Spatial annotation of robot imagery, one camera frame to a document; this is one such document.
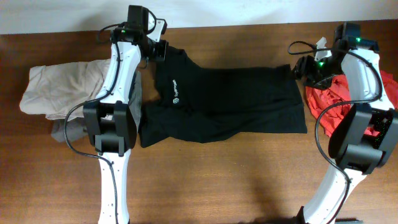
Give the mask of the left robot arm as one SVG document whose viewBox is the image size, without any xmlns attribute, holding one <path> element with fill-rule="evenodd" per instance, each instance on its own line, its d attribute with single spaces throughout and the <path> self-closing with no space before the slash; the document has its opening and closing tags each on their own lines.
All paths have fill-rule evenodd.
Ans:
<svg viewBox="0 0 398 224">
<path fill-rule="evenodd" d="M 144 6 L 130 5 L 127 20 L 111 31 L 111 61 L 95 99 L 83 106 L 91 145 L 101 169 L 99 223 L 129 223 L 127 166 L 137 126 L 129 107 L 136 69 L 142 60 L 162 62 L 167 22 Z"/>
</svg>

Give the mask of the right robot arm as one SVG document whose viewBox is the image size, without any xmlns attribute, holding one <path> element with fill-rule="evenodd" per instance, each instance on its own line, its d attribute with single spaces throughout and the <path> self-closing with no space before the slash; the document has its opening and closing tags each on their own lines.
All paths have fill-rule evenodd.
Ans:
<svg viewBox="0 0 398 224">
<path fill-rule="evenodd" d="M 335 29 L 333 45 L 321 38 L 293 69 L 305 86 L 325 90 L 335 75 L 344 74 L 350 99 L 341 105 L 348 114 L 331 134 L 329 163 L 316 194 L 293 217 L 292 223 L 336 223 L 346 199 L 374 169 L 382 167 L 397 144 L 397 111 L 382 84 L 379 45 L 361 37 L 358 24 L 345 22 Z"/>
</svg>

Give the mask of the black polo shirt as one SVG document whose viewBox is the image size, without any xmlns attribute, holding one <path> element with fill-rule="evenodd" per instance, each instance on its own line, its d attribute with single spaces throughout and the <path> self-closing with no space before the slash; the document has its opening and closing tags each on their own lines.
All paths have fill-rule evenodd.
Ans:
<svg viewBox="0 0 398 224">
<path fill-rule="evenodd" d="M 168 47 L 156 64 L 160 98 L 142 107 L 142 147 L 164 139 L 224 141 L 241 132 L 307 133 L 303 101 L 290 65 L 202 68 Z"/>
</svg>

